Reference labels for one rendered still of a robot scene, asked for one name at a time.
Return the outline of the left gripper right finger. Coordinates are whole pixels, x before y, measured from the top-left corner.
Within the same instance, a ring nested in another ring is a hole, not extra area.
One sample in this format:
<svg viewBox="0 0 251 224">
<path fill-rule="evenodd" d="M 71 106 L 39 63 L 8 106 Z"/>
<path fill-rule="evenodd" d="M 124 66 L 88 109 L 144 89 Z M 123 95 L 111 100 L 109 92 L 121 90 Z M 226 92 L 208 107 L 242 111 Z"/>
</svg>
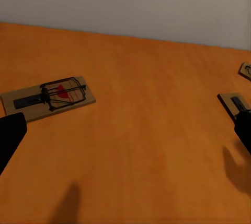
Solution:
<svg viewBox="0 0 251 224">
<path fill-rule="evenodd" d="M 251 154 L 251 114 L 240 112 L 235 122 L 234 131 Z"/>
</svg>

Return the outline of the mousetrap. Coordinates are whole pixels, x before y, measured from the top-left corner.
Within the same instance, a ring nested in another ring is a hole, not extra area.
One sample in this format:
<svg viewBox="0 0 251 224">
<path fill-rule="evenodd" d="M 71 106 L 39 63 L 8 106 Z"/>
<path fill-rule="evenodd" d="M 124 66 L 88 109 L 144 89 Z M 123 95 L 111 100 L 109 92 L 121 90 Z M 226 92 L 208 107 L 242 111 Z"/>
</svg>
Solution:
<svg viewBox="0 0 251 224">
<path fill-rule="evenodd" d="M 238 74 L 251 81 L 251 64 L 244 62 Z"/>
<path fill-rule="evenodd" d="M 251 106 L 241 93 L 222 93 L 218 95 L 233 122 L 236 122 L 240 112 L 251 114 Z"/>
<path fill-rule="evenodd" d="M 26 124 L 96 103 L 83 76 L 1 93 L 6 114 L 24 114 Z"/>
</svg>

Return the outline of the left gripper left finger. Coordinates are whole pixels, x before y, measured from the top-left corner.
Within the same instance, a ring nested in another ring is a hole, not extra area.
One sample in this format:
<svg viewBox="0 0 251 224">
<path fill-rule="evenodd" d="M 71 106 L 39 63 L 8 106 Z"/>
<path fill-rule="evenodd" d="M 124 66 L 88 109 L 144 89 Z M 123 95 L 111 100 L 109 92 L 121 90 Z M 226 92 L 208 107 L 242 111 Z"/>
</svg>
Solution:
<svg viewBox="0 0 251 224">
<path fill-rule="evenodd" d="M 0 175 L 27 133 L 22 112 L 0 118 Z"/>
</svg>

